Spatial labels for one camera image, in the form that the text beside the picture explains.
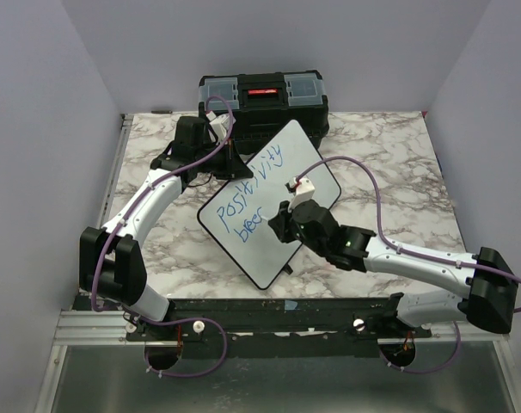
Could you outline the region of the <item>white whiteboard black frame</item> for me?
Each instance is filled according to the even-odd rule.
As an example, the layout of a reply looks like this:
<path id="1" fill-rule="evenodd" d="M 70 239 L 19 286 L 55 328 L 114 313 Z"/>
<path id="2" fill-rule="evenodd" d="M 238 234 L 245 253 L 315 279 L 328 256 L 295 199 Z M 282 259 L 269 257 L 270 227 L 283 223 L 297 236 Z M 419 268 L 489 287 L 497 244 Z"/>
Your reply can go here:
<path id="1" fill-rule="evenodd" d="M 199 209 L 200 225 L 261 290 L 301 247 L 299 242 L 281 243 L 262 217 L 273 218 L 279 203 L 293 197 L 286 183 L 321 159 L 292 120 L 248 160 L 252 178 L 226 182 Z"/>

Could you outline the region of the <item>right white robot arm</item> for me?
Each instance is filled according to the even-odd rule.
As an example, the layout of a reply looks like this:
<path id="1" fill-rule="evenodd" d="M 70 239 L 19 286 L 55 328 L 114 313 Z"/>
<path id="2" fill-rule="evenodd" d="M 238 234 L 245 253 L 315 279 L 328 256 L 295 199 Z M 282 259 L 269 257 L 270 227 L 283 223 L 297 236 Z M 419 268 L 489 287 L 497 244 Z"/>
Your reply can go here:
<path id="1" fill-rule="evenodd" d="M 382 314 L 381 326 L 389 336 L 422 324 L 463 320 L 494 334 L 512 329 L 518 282 L 497 250 L 460 254 L 385 242 L 374 231 L 339 224 L 314 200 L 294 208 L 281 202 L 268 225 L 280 242 L 298 241 L 336 268 L 435 286 L 434 292 L 400 295 L 397 306 Z"/>

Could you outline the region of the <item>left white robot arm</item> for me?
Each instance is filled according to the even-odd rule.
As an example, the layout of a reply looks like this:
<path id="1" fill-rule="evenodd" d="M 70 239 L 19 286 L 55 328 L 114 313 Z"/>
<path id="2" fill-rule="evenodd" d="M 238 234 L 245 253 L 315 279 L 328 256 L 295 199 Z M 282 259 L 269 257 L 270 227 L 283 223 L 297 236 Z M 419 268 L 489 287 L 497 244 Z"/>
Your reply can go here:
<path id="1" fill-rule="evenodd" d="M 141 248 L 162 213 L 198 174 L 225 181 L 252 177 L 231 141 L 234 123 L 232 114 L 180 117 L 174 139 L 151 161 L 137 193 L 102 227 L 83 231 L 79 286 L 90 294 L 94 310 L 105 311 L 108 307 L 97 300 L 107 299 L 147 318 L 146 329 L 156 339 L 175 333 L 169 299 L 149 286 Z"/>

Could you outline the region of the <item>black plastic toolbox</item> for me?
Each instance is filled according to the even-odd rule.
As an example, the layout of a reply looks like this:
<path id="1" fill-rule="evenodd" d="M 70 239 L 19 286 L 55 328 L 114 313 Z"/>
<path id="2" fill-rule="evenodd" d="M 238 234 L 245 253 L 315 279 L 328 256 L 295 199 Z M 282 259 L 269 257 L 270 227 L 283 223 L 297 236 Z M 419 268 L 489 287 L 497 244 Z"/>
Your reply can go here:
<path id="1" fill-rule="evenodd" d="M 232 109 L 235 124 L 232 138 L 242 155 L 259 151 L 289 121 L 303 128 L 315 147 L 329 130 L 328 96 L 317 70 L 204 76 L 199 81 L 199 106 L 203 114 L 224 113 L 221 96 Z"/>

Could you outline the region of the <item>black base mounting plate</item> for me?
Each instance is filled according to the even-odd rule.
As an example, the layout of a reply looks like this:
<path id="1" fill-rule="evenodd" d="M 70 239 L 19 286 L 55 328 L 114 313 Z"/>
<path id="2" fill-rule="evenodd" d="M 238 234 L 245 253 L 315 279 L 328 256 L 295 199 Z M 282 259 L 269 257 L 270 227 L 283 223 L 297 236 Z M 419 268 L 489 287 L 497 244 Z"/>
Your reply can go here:
<path id="1" fill-rule="evenodd" d="M 178 348 L 186 359 L 378 357 L 381 340 L 431 335 L 398 320 L 399 298 L 174 299 L 170 325 L 138 321 L 126 338 Z"/>

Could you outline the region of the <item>aluminium side rail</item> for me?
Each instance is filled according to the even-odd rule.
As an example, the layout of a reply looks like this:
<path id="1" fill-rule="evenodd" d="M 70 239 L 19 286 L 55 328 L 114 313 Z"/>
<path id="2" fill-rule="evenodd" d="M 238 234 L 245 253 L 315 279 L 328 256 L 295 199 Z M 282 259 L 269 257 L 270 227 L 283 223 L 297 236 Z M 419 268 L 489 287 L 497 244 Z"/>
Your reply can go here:
<path id="1" fill-rule="evenodd" d="M 133 115 L 123 114 L 115 156 L 101 202 L 97 225 L 107 221 L 115 189 L 132 129 Z M 41 384 L 36 412 L 53 412 L 58 406 L 58 388 L 63 378 L 64 364 L 71 347 L 105 347 L 125 343 L 124 320 L 120 312 L 61 311 L 55 328 L 52 349 Z"/>

